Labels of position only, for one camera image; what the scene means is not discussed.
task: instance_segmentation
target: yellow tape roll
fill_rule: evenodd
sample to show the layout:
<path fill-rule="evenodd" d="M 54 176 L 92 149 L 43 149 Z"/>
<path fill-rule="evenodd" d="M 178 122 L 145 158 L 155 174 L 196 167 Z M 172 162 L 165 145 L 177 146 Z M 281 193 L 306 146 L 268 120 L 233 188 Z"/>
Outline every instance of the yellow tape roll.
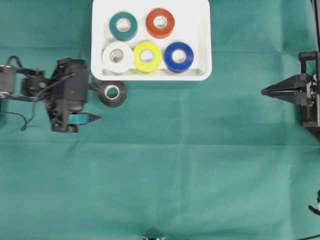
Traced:
<path fill-rule="evenodd" d="M 162 63 L 162 52 L 160 48 L 152 42 L 142 42 L 135 47 L 134 65 L 143 73 L 156 71 Z"/>

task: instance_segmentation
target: white tape roll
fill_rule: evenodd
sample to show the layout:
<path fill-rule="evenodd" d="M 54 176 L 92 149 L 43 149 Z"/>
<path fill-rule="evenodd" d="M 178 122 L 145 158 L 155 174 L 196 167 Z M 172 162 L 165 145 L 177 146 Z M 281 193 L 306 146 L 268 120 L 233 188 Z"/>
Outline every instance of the white tape roll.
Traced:
<path fill-rule="evenodd" d="M 115 74 L 122 74 L 134 67 L 134 52 L 122 41 L 108 45 L 102 54 L 103 65 Z"/>

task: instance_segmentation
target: plastic tray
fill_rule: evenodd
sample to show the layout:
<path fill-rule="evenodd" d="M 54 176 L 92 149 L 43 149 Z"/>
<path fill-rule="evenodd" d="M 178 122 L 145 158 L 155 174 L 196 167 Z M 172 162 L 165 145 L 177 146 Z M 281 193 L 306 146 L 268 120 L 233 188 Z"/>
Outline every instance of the plastic tray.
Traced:
<path fill-rule="evenodd" d="M 152 37 L 146 29 L 146 18 L 155 8 L 170 11 L 175 18 L 172 35 L 165 39 Z M 102 81 L 203 81 L 212 72 L 211 18 L 208 0 L 94 0 L 92 8 L 91 71 Z M 134 49 L 141 42 L 153 42 L 164 52 L 174 42 L 185 42 L 194 52 L 194 62 L 184 73 L 169 71 L 163 62 L 153 73 L 142 73 L 132 69 L 115 74 L 102 63 L 102 53 L 106 46 L 116 39 L 109 30 L 109 21 L 118 12 L 133 14 L 138 22 L 137 35 L 126 43 Z"/>

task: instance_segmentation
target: green fabric surface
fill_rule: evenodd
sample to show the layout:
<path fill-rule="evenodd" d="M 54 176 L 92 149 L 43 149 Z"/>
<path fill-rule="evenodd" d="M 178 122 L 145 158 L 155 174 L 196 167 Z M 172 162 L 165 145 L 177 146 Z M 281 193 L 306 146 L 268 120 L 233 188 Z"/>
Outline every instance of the green fabric surface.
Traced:
<path fill-rule="evenodd" d="M 294 105 L 260 94 L 299 73 L 299 52 L 316 50 L 310 1 L 210 5 L 206 81 L 127 82 L 127 100 L 115 109 L 90 92 L 85 111 L 103 119 L 79 134 L 51 132 L 41 103 L 25 132 L 21 118 L 1 118 L 0 239 L 320 233 L 307 209 L 320 186 L 319 142 L 300 127 Z M 92 0 L 0 0 L 0 63 L 17 55 L 50 75 L 61 58 L 90 62 L 91 11 Z M 30 103 L 4 104 L 31 114 Z"/>

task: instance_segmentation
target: black cable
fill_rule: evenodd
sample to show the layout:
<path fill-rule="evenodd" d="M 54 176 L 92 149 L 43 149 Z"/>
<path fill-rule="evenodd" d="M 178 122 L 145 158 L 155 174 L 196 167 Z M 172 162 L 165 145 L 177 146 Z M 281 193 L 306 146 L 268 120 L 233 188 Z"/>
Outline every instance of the black cable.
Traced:
<path fill-rule="evenodd" d="M 320 239 L 320 235 L 301 238 L 301 239 L 298 239 L 298 240 L 311 240 L 311 239 Z"/>
<path fill-rule="evenodd" d="M 36 116 L 36 104 L 38 102 L 38 99 L 40 98 L 40 96 L 47 90 L 49 90 L 50 88 L 62 83 L 63 81 L 65 81 L 68 78 L 74 77 L 76 74 L 71 74 L 68 76 L 64 76 L 63 78 L 61 78 L 59 81 L 56 81 L 55 83 L 51 84 L 50 86 L 44 88 L 43 90 L 41 90 L 40 92 L 38 92 L 38 94 L 34 97 L 33 100 L 33 106 L 32 106 L 32 115 L 31 118 L 25 122 L 25 124 L 20 128 L 20 131 L 23 132 L 24 130 L 27 129 L 28 124 L 35 118 Z"/>
<path fill-rule="evenodd" d="M 8 62 L 7 62 L 6 64 L 7 64 L 7 65 L 10 65 L 10 63 L 11 63 L 11 61 L 12 61 L 13 59 L 14 59 L 14 60 L 16 61 L 16 63 L 18 64 L 19 68 L 23 68 L 23 67 L 22 67 L 22 64 L 21 64 L 21 62 L 20 62 L 20 59 L 19 59 L 17 56 L 11 56 L 11 57 L 9 57 Z"/>
<path fill-rule="evenodd" d="M 20 113 L 17 113 L 17 112 L 6 112 L 6 111 L 0 111 L 0 114 L 6 114 L 6 115 L 17 115 L 17 116 L 20 116 L 20 117 L 22 117 L 23 118 L 23 120 L 24 120 L 24 124 L 26 124 L 27 123 L 27 119 L 26 119 L 26 117 L 25 116 L 23 116 L 22 114 L 20 114 Z"/>

